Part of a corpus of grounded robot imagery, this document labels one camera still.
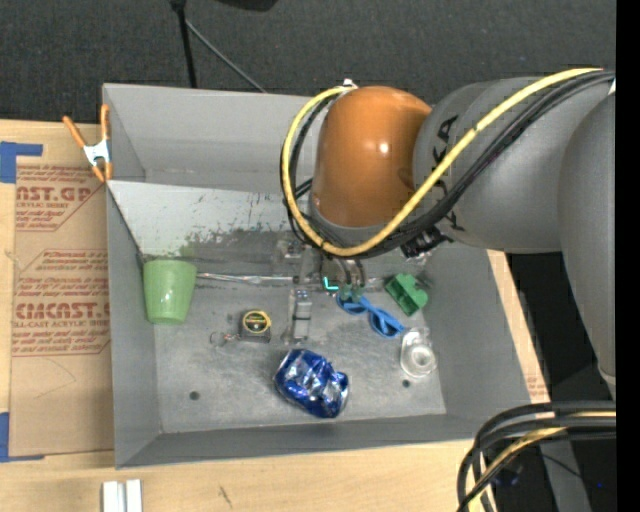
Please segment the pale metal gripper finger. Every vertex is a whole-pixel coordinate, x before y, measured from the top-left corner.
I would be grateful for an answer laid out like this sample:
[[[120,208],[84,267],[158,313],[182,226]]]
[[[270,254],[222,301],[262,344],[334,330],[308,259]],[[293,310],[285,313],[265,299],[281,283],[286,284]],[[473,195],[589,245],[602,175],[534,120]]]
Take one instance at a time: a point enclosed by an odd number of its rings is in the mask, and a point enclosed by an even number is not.
[[[281,341],[285,345],[289,345],[293,342],[292,332],[293,332],[295,306],[296,306],[295,289],[291,289],[288,292],[288,304],[287,304],[287,313],[285,318],[285,327],[280,336]]]
[[[309,337],[313,302],[306,289],[297,289],[294,293],[293,339],[304,341]]]

